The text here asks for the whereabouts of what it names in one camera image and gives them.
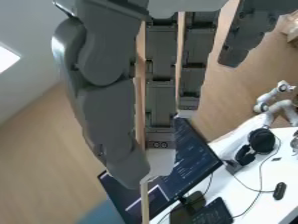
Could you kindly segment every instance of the wall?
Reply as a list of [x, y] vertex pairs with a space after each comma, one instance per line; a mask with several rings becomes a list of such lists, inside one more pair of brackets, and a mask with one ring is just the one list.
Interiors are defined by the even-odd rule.
[[298, 51], [287, 44], [286, 36], [279, 32], [282, 19], [235, 69], [217, 63], [236, 3], [238, 0], [230, 0], [221, 12], [201, 105], [193, 119], [210, 140], [232, 130], [254, 115], [256, 97], [270, 91], [276, 82], [284, 79], [298, 86]]
[[0, 129], [0, 223], [65, 224], [105, 199], [62, 86]]
[[0, 45], [21, 59], [0, 74], [0, 124], [58, 81], [50, 38], [64, 18], [50, 0], [1, 0]]

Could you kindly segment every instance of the headphones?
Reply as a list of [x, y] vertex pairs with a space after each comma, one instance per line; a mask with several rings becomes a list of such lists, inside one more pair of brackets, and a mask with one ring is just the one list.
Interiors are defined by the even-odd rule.
[[255, 160], [255, 155], [267, 155], [275, 145], [275, 136], [271, 131], [266, 128], [259, 128], [248, 134], [248, 145], [243, 145], [235, 154], [235, 161], [240, 166], [246, 166]]

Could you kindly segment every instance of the screen display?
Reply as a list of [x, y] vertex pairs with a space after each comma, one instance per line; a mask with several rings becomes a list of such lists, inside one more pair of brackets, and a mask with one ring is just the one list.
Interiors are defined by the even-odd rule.
[[[150, 219], [214, 172], [221, 160], [183, 119], [175, 120], [175, 165], [171, 174], [149, 182]], [[139, 190], [129, 190], [103, 172], [98, 176], [107, 196], [127, 224], [141, 223]]]

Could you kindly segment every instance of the black cable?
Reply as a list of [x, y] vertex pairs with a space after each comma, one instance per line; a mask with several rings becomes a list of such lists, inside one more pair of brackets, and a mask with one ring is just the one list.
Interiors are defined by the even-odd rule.
[[279, 141], [278, 148], [276, 148], [276, 152], [275, 152], [272, 155], [270, 155], [270, 156], [262, 161], [262, 163], [260, 163], [260, 165], [259, 165], [259, 186], [260, 186], [260, 187], [259, 187], [258, 195], [256, 195], [256, 197], [255, 197], [252, 203], [250, 204], [248, 208], [247, 208], [239, 215], [232, 216], [232, 219], [240, 217], [240, 216], [250, 210], [250, 208], [252, 207], [252, 205], [254, 205], [255, 201], [258, 200], [258, 197], [259, 197], [259, 195], [260, 195], [260, 193], [262, 193], [262, 188], [263, 188], [263, 183], [262, 183], [262, 166], [263, 166], [264, 162], [266, 162], [272, 156], [276, 155], [276, 153], [279, 152], [279, 149], [280, 149], [280, 145], [282, 145], [282, 141], [280, 141], [280, 139], [279, 139], [276, 136], [275, 136], [275, 138], [276, 138], [278, 141]]
[[[211, 179], [213, 179], [213, 173], [211, 173], [211, 176], [210, 176], [210, 181], [209, 181], [209, 184], [207, 184], [207, 188], [206, 188], [205, 193], [202, 194], [202, 196], [201, 196], [198, 199], [195, 199], [193, 202], [187, 203], [186, 205], [193, 205], [193, 204], [195, 204], [198, 201], [201, 201], [201, 200], [203, 199], [203, 197], [205, 197], [205, 195], [206, 195], [206, 193], [207, 193], [207, 191], [209, 191], [209, 188], [210, 188], [210, 186], [211, 186]], [[178, 208], [170, 210], [170, 212], [167, 212], [167, 213], [163, 215], [162, 219], [158, 221], [157, 224], [161, 223], [161, 221], [165, 219], [165, 217], [166, 217], [171, 212], [178, 211], [178, 210], [182, 209], [186, 205], [182, 205], [181, 207], [178, 207]]]

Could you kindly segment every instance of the white desk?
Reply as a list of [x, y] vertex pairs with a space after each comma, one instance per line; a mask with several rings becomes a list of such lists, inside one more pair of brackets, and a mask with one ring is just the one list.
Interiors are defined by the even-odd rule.
[[[280, 139], [282, 145], [278, 154], [272, 157], [282, 157], [280, 161], [266, 161], [262, 166], [262, 183], [263, 191], [274, 190], [276, 183], [284, 182], [287, 185], [283, 199], [275, 201], [272, 193], [262, 193], [254, 206], [243, 216], [234, 219], [234, 223], [288, 223], [298, 216], [298, 160], [292, 157], [292, 149], [290, 141], [296, 128], [272, 129], [272, 133]], [[256, 160], [248, 164], [236, 174], [238, 179], [252, 189], [259, 189], [259, 164], [267, 156], [256, 156]], [[205, 192], [209, 184], [207, 177], [190, 191]], [[231, 216], [239, 215], [250, 206], [258, 192], [246, 189], [234, 177], [227, 173], [222, 166], [213, 175], [210, 189], [206, 194], [207, 203], [217, 197], [222, 197]], [[150, 224], [157, 224], [166, 213], [174, 208], [179, 202], [175, 202], [165, 211], [150, 221]], [[169, 216], [158, 224], [167, 224]]]

